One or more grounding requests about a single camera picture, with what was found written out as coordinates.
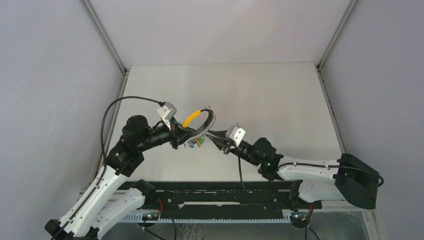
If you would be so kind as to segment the blue tagged key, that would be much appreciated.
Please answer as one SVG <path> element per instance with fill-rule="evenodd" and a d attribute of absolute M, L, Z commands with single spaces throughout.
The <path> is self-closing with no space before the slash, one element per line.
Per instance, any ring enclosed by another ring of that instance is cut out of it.
<path fill-rule="evenodd" d="M 194 148 L 196 145 L 196 141 L 190 140 L 190 141 L 187 141 L 186 144 L 188 145 L 189 148 Z"/>

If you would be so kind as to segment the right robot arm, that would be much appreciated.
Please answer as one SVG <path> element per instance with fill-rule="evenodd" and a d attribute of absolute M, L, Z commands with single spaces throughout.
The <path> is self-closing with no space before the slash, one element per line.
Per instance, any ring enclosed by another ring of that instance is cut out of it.
<path fill-rule="evenodd" d="M 338 159 L 307 160 L 279 154 L 271 142 L 261 137 L 250 144 L 245 141 L 245 131 L 235 133 L 210 131 L 206 136 L 228 155 L 236 155 L 258 167 L 258 173 L 268 181 L 299 181 L 289 194 L 289 203 L 302 208 L 316 201 L 346 201 L 366 210 L 376 208 L 379 188 L 385 183 L 381 174 L 349 153 Z"/>

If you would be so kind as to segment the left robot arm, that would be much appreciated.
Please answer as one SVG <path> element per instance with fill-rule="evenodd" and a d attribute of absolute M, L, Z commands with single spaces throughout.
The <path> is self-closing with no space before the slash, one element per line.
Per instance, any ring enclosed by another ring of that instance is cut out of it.
<path fill-rule="evenodd" d="M 156 203 L 155 187 L 138 180 L 134 186 L 109 206 L 105 206 L 115 191 L 127 181 L 144 161 L 143 153 L 170 142 L 174 149 L 183 143 L 202 136 L 214 124 L 213 117 L 198 129 L 169 119 L 164 125 L 151 127 L 142 115 L 130 117 L 122 135 L 109 151 L 105 163 L 94 181 L 77 203 L 60 219 L 51 219 L 45 230 L 53 240 L 101 240 L 105 234 L 130 212 Z"/>

